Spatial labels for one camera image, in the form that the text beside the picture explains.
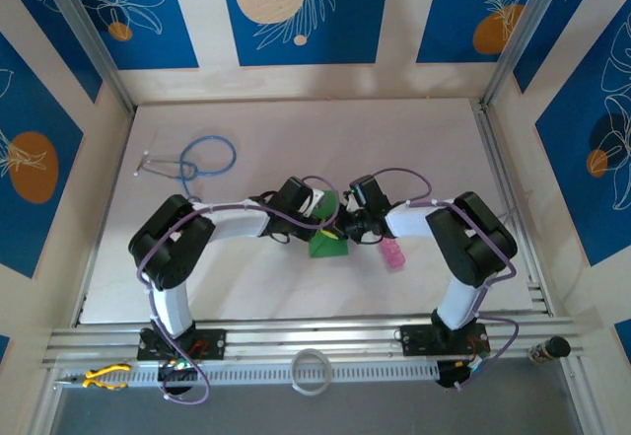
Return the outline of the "yellow handled pliers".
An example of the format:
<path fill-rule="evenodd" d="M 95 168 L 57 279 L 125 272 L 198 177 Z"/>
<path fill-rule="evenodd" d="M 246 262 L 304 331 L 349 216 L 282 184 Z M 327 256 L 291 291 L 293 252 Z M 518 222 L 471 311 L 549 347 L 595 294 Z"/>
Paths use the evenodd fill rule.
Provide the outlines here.
<path fill-rule="evenodd" d="M 98 370 L 88 370 L 80 375 L 66 376 L 64 378 L 56 380 L 55 384 L 62 386 L 80 384 L 84 389 L 87 389 L 90 386 L 94 386 L 100 389 L 106 389 L 108 391 L 118 391 L 126 389 L 128 385 L 126 383 L 110 384 L 102 381 L 102 377 L 116 372 L 127 373 L 131 369 L 132 367 L 126 363 L 112 364 L 102 367 Z"/>

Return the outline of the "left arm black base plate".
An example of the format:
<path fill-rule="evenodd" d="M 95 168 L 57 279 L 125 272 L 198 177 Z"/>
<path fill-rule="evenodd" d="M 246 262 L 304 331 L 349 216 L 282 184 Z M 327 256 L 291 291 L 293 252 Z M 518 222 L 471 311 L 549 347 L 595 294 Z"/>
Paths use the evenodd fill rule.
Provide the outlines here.
<path fill-rule="evenodd" d="M 222 329 L 190 328 L 175 338 L 177 345 L 194 360 L 223 360 L 227 332 Z M 169 343 L 156 327 L 140 331 L 137 350 L 139 361 L 166 361 L 182 358 L 181 353 Z"/>

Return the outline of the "blue stethoscope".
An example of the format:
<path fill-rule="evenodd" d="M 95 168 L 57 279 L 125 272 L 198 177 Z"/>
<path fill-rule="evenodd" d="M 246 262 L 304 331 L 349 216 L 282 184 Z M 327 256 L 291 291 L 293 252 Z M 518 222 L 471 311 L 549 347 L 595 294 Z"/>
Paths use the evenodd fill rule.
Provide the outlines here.
<path fill-rule="evenodd" d="M 223 144 L 231 153 L 230 160 L 225 166 L 216 170 L 202 170 L 192 160 L 188 159 L 188 155 L 198 146 L 207 142 L 217 142 Z M 236 146 L 227 137 L 221 135 L 204 135 L 192 140 L 179 153 L 176 159 L 158 159 L 150 155 L 149 151 L 143 152 L 142 158 L 138 166 L 132 173 L 134 178 L 138 178 L 142 172 L 146 172 L 158 177 L 162 177 L 171 181 L 176 181 L 182 188 L 184 196 L 193 201 L 200 201 L 200 198 L 191 192 L 189 183 L 197 179 L 215 178 L 230 171 L 237 162 L 238 151 Z M 156 165 L 174 165 L 175 172 L 173 174 L 163 172 L 156 168 Z"/>

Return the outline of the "aluminium frame leg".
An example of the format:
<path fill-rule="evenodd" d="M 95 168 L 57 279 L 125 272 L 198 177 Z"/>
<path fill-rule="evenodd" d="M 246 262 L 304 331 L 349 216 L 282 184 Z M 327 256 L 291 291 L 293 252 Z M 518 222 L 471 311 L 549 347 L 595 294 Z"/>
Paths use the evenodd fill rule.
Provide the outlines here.
<path fill-rule="evenodd" d="M 54 382 L 42 389 L 24 435 L 50 435 L 61 395 L 62 390 Z"/>
<path fill-rule="evenodd" d="M 592 421 L 590 419 L 589 407 L 586 405 L 586 392 L 581 374 L 573 358 L 561 360 L 566 383 L 572 399 L 573 407 L 577 413 L 581 433 L 590 435 L 592 432 Z"/>

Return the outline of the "aluminium table side rail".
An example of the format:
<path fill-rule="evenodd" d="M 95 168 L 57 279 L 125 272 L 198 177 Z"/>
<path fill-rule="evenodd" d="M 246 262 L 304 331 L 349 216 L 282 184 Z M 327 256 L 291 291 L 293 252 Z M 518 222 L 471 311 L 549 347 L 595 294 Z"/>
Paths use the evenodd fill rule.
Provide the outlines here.
<path fill-rule="evenodd" d="M 501 208 L 498 216 L 513 206 L 519 208 L 512 219 L 504 224 L 512 233 L 518 245 L 518 254 L 512 259 L 517 270 L 517 276 L 511 280 L 504 281 L 502 285 L 507 287 L 509 283 L 515 284 L 520 281 L 527 288 L 531 309 L 518 311 L 518 314 L 542 314 L 547 317 L 554 317 L 553 304 L 549 299 L 548 289 L 542 275 L 541 265 L 536 255 L 533 241 L 526 229 L 525 219 L 513 187 L 509 161 L 503 151 L 499 133 L 494 126 L 493 116 L 489 111 L 483 112 L 480 109 L 479 99 L 470 99 L 469 102 L 494 182 L 499 192 Z"/>

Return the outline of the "green paper sheet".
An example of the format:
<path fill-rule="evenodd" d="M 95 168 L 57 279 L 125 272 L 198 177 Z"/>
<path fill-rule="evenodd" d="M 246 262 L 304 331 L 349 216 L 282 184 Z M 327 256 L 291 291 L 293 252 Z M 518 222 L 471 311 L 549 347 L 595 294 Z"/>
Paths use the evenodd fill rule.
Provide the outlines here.
<path fill-rule="evenodd" d="M 331 217 L 335 209 L 335 194 L 332 191 L 326 191 L 318 208 L 312 213 L 312 216 L 319 221 L 324 218 Z M 346 241 L 328 241 L 321 240 L 317 235 L 317 231 L 309 240 L 309 256 L 311 258 L 337 257 L 348 255 L 348 244 Z"/>

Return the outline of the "aluminium frame post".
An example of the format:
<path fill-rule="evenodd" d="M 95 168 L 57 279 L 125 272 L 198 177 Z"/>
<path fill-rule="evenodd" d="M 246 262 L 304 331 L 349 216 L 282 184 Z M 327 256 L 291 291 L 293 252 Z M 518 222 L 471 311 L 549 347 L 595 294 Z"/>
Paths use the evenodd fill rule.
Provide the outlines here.
<path fill-rule="evenodd" d="M 97 72 L 122 106 L 127 117 L 132 119 L 136 112 L 136 105 L 81 0 L 53 1 Z"/>
<path fill-rule="evenodd" d="M 493 74 L 479 99 L 480 109 L 487 112 L 512 75 L 523 56 L 552 0 L 527 0 L 506 46 L 499 56 Z"/>

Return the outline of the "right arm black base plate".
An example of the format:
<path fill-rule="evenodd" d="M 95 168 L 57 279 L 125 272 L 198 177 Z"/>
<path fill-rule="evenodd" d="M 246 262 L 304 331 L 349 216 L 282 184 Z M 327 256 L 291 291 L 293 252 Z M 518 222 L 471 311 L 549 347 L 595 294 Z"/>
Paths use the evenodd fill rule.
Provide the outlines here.
<path fill-rule="evenodd" d="M 477 322 L 458 330 L 408 325 L 398 332 L 404 356 L 473 357 L 490 353 L 486 327 Z"/>

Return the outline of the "aluminium mounting rail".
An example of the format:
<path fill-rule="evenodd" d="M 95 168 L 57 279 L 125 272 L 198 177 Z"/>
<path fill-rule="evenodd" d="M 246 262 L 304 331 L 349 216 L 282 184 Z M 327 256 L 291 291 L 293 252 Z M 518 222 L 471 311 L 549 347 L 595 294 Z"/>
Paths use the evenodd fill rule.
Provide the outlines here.
<path fill-rule="evenodd" d="M 402 349 L 395 340 L 404 325 L 425 325 L 427 315 L 392 318 L 340 318 L 262 321 L 205 321 L 200 329 L 224 329 L 227 349 L 224 360 L 236 362 L 283 363 L 298 351 L 315 348 L 333 362 L 401 360 Z M 513 334 L 513 323 L 520 326 L 517 339 L 504 353 L 518 358 L 526 351 L 559 335 L 571 346 L 573 356 L 586 353 L 578 324 L 571 318 L 552 318 L 546 314 L 496 316 L 485 320 L 493 351 L 499 350 Z M 45 368 L 91 367 L 111 363 L 130 363 L 136 359 L 143 324 L 80 325 L 57 328 L 44 349 Z"/>

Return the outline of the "small bottle black cap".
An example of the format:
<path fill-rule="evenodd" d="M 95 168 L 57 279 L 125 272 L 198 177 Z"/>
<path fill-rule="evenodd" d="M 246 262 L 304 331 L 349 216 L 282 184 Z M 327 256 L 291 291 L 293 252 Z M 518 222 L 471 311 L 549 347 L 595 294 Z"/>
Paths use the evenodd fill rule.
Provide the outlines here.
<path fill-rule="evenodd" d="M 569 341 L 562 336 L 552 336 L 537 345 L 532 346 L 526 353 L 527 358 L 534 364 L 544 364 L 571 354 Z"/>

